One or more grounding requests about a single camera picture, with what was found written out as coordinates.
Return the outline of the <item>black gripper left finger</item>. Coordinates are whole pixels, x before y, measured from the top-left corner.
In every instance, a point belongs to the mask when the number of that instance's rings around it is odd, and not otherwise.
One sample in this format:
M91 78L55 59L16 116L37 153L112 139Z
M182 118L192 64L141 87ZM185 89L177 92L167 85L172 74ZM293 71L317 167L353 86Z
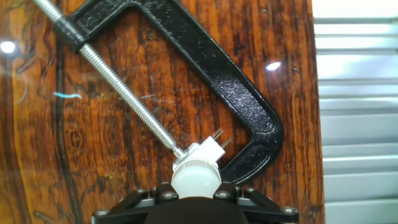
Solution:
M137 189L110 209L98 210L91 216L92 224L144 223L157 205L178 200L179 195L170 183L152 189Z

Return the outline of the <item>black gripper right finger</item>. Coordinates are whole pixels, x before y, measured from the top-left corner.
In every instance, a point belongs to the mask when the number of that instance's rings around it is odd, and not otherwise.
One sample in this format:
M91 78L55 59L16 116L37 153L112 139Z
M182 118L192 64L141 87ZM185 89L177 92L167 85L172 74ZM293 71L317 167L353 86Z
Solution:
M297 208L280 207L253 187L243 190L238 185L222 183L213 194L213 199L237 206L249 223L299 223Z

